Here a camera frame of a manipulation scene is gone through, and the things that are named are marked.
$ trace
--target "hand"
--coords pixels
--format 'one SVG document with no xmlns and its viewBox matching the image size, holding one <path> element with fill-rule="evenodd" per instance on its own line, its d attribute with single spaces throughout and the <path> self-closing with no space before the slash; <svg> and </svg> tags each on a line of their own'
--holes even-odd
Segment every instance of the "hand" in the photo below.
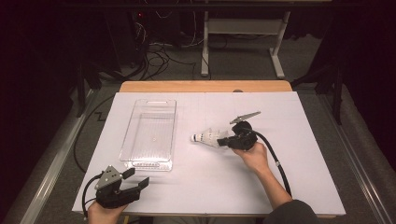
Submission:
<svg viewBox="0 0 396 224">
<path fill-rule="evenodd" d="M 256 142 L 249 151 L 233 149 L 233 152 L 240 156 L 245 165 L 254 173 L 258 174 L 269 170 L 267 148 L 262 143 Z"/>
<path fill-rule="evenodd" d="M 90 224 L 115 224 L 119 219 L 121 212 L 128 206 L 125 204 L 124 206 L 118 208 L 104 208 L 102 205 L 93 202 L 88 208 L 88 220 Z"/>
</svg>

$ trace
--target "black sleeve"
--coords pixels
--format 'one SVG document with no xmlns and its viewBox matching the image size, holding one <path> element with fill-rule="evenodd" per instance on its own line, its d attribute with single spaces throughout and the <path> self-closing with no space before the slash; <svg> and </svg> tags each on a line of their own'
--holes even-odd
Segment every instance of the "black sleeve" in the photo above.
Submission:
<svg viewBox="0 0 396 224">
<path fill-rule="evenodd" d="M 275 209 L 263 222 L 264 224 L 319 224 L 312 208 L 301 201 L 293 200 Z"/>
</svg>

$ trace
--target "white paper sheet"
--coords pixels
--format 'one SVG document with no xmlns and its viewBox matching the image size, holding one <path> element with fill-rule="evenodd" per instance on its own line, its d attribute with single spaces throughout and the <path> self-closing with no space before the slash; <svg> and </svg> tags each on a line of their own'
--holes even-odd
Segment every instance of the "white paper sheet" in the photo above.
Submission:
<svg viewBox="0 0 396 224">
<path fill-rule="evenodd" d="M 139 99 L 177 101 L 177 121 L 171 172 L 137 171 L 123 181 L 122 189 L 150 177 L 140 200 L 125 212 L 159 215 L 262 215 L 272 211 L 260 181 L 230 149 L 193 143 L 190 137 L 208 128 L 228 130 L 237 116 L 261 111 L 248 120 L 253 130 L 271 143 L 282 163 L 294 199 L 311 205 L 318 215 L 343 215 L 336 191 L 296 92 L 236 93 L 118 93 L 93 153 L 87 174 L 73 206 L 81 212 L 86 183 L 108 165 L 125 170 L 119 160 L 134 102 Z M 274 160 L 269 163 L 281 184 Z M 86 200 L 94 198 L 92 186 Z"/>
</svg>

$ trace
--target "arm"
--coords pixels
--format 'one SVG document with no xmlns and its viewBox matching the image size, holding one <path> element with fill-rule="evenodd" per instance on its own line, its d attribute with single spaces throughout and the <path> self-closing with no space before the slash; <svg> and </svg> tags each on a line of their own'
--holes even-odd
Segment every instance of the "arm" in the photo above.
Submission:
<svg viewBox="0 0 396 224">
<path fill-rule="evenodd" d="M 107 209 L 95 201 L 88 208 L 89 224 L 116 224 L 121 212 L 127 206 L 128 204 L 118 208 Z"/>
<path fill-rule="evenodd" d="M 256 143 L 249 151 L 234 149 L 245 165 L 252 170 L 262 182 L 270 203 L 274 209 L 292 201 L 290 195 L 283 189 L 268 166 L 267 149 L 261 143 Z"/>
</svg>

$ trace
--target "clear plastic container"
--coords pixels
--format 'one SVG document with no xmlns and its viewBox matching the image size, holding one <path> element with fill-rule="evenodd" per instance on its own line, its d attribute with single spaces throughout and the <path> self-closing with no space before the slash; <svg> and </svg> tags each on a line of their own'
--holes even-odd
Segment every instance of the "clear plastic container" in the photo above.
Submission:
<svg viewBox="0 0 396 224">
<path fill-rule="evenodd" d="M 136 170 L 172 170 L 174 100 L 137 100 L 123 140 L 120 160 Z"/>
</svg>

